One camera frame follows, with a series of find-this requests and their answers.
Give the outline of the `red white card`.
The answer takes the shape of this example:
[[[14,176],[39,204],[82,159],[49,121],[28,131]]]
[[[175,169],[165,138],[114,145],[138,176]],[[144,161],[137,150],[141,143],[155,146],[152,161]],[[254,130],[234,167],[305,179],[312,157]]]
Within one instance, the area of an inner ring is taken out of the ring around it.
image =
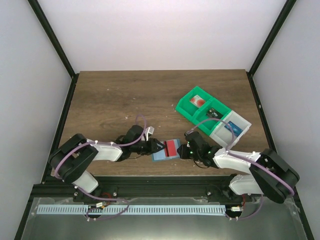
[[[205,101],[203,98],[201,98],[199,95],[193,96],[193,97],[190,99],[190,102],[191,102],[194,106],[196,106],[197,108],[202,107],[202,106],[206,103],[206,101]]]
[[[174,140],[167,140],[164,141],[164,145],[165,145],[165,156],[167,158],[169,157],[175,157],[176,156],[176,146],[175,146],[175,141]]]

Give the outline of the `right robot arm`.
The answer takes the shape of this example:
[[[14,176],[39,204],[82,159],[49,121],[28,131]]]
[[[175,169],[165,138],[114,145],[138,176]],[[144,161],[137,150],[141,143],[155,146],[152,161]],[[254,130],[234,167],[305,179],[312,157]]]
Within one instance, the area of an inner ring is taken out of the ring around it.
[[[294,195],[294,187],[300,180],[299,174],[274,150],[262,152],[240,152],[213,146],[199,132],[185,136],[186,143],[178,147],[181,159],[199,161],[206,167],[232,169],[240,173],[227,184],[235,195],[263,195],[282,204]]]

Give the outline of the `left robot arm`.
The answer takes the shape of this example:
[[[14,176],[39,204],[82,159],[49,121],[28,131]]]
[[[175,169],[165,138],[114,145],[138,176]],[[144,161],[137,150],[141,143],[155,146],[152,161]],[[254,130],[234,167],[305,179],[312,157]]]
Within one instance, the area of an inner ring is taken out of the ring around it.
[[[88,166],[93,161],[122,162],[132,153],[149,156],[164,150],[166,145],[153,138],[153,132],[152,126],[133,125],[125,135],[107,143],[93,141],[77,133],[51,153],[48,163],[56,178],[98,196],[101,191],[99,182],[87,171]]]

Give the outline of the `blue card holder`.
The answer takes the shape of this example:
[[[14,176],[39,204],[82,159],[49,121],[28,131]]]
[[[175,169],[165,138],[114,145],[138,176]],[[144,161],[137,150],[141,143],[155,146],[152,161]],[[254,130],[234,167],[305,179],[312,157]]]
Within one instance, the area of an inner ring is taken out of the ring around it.
[[[153,162],[173,160],[180,157],[177,152],[177,149],[181,146],[179,139],[166,140],[161,143],[164,145],[164,149],[152,154]]]

